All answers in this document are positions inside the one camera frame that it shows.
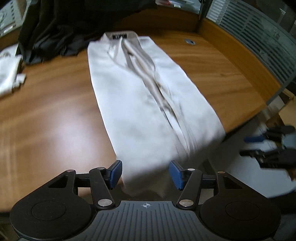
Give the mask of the folded white garment stack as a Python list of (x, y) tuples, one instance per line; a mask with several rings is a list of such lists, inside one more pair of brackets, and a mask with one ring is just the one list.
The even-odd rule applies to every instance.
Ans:
[(18, 44), (15, 44), (1, 51), (1, 98), (12, 94), (25, 83), (26, 74), (21, 73), (23, 60), (22, 56), (16, 53), (17, 49)]

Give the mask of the black cloth garment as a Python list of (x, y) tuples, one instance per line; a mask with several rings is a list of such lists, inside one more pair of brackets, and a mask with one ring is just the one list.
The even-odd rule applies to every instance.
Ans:
[(77, 55), (117, 21), (154, 7), (155, 1), (31, 1), (17, 53), (27, 65)]

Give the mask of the cream satin shirt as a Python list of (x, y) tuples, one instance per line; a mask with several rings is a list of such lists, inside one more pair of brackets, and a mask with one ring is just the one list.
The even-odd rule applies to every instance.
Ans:
[(209, 102), (150, 37), (105, 33), (87, 48), (92, 87), (123, 191), (169, 190), (169, 163), (198, 167), (225, 137)]

